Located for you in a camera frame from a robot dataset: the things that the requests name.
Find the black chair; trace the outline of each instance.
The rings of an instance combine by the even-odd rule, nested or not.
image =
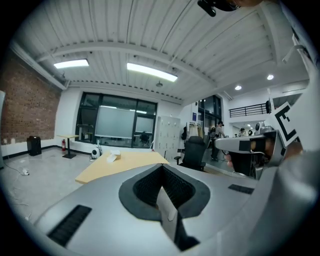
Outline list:
[[[177,165],[203,172],[206,163],[202,162],[202,158],[205,154],[207,146],[208,145],[204,143],[203,138],[200,136],[191,136],[185,143],[185,152],[182,163],[179,164],[179,159],[181,156],[176,156],[174,158]]]

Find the black speaker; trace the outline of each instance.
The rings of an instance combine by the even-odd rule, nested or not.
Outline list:
[[[26,139],[28,153],[30,156],[41,154],[41,139],[40,137],[30,136]]]

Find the light wood desk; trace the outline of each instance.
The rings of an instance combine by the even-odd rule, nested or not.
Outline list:
[[[63,155],[63,158],[74,158],[76,155],[75,154],[70,154],[70,139],[72,138],[78,138],[79,135],[57,135],[58,137],[63,137],[63,138],[67,138],[68,141],[68,154]]]
[[[121,158],[114,162],[107,162],[110,151],[102,154],[89,167],[75,178],[75,181],[86,184],[95,179],[121,173],[133,168],[152,165],[152,164],[168,164],[158,152],[121,152]]]

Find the railing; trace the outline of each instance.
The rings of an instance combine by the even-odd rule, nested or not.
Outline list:
[[[229,112],[231,118],[267,114],[265,103],[229,109]]]

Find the table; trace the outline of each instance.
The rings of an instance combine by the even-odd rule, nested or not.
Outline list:
[[[67,138],[68,141],[68,154],[63,155],[63,158],[68,158],[68,159],[72,159],[74,158],[76,155],[75,154],[70,154],[70,139],[72,138],[78,138],[79,135],[57,135],[58,137],[63,137],[63,138]]]
[[[95,179],[121,173],[133,168],[152,165],[152,164],[168,164],[158,152],[121,152],[121,158],[114,162],[107,162],[110,151],[102,154],[90,166],[75,178],[75,181],[81,184],[87,184]]]

